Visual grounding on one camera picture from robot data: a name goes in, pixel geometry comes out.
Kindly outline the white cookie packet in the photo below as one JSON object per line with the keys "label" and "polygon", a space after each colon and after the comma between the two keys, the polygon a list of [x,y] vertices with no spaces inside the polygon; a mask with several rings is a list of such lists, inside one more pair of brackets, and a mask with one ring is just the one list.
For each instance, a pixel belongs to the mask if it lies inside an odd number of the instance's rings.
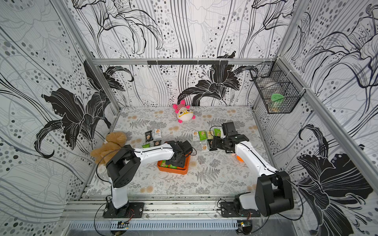
{"label": "white cookie packet", "polygon": [[202,152],[207,152],[207,151],[209,151],[207,141],[202,141],[202,142],[200,142],[200,146],[201,146],[201,151],[202,151]]}
{"label": "white cookie packet", "polygon": [[154,129],[154,139],[161,139],[161,130],[160,129]]}
{"label": "white cookie packet", "polygon": [[200,141],[199,133],[197,131],[193,132],[193,142]]}

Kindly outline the white back cookie packet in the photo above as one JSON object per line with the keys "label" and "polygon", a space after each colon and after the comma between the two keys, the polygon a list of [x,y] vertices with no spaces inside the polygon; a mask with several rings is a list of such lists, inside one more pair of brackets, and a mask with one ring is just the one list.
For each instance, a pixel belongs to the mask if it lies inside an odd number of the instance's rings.
{"label": "white back cookie packet", "polygon": [[207,151],[209,151],[207,141],[202,141],[202,142],[200,142],[200,146],[201,146],[201,151],[202,151],[202,152],[207,152]]}

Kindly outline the white front cookie packet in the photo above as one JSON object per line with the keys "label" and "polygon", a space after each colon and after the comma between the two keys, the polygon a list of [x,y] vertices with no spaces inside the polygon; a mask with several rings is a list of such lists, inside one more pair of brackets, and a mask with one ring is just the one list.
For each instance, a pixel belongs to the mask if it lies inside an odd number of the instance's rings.
{"label": "white front cookie packet", "polygon": [[154,139],[161,139],[161,130],[160,129],[154,129]]}

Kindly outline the dark brown cookie packet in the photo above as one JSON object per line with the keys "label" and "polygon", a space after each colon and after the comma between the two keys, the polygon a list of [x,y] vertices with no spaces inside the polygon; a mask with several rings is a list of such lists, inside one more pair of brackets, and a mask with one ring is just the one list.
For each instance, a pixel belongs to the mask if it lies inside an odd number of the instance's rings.
{"label": "dark brown cookie packet", "polygon": [[152,135],[152,131],[151,130],[145,132],[145,141],[146,142],[153,141],[153,135]]}

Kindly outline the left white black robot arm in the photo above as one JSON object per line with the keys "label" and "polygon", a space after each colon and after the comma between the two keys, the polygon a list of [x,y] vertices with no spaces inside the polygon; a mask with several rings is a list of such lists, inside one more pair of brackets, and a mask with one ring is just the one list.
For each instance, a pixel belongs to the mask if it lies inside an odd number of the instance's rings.
{"label": "left white black robot arm", "polygon": [[112,206],[120,209],[128,205],[127,185],[134,178],[140,165],[165,161],[177,167],[183,167],[192,154],[189,141],[168,141],[160,146],[133,149],[130,145],[122,147],[106,163],[112,191]]}

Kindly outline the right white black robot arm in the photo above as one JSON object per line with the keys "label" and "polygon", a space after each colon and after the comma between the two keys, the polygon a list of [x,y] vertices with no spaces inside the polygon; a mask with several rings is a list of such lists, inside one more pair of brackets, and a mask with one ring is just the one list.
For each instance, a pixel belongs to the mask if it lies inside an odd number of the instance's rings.
{"label": "right white black robot arm", "polygon": [[257,174],[255,192],[238,194],[232,209],[239,215],[244,211],[258,211],[262,216],[279,214],[294,208],[290,177],[279,172],[255,150],[249,139],[242,134],[213,137],[211,147],[236,154],[247,167]]}

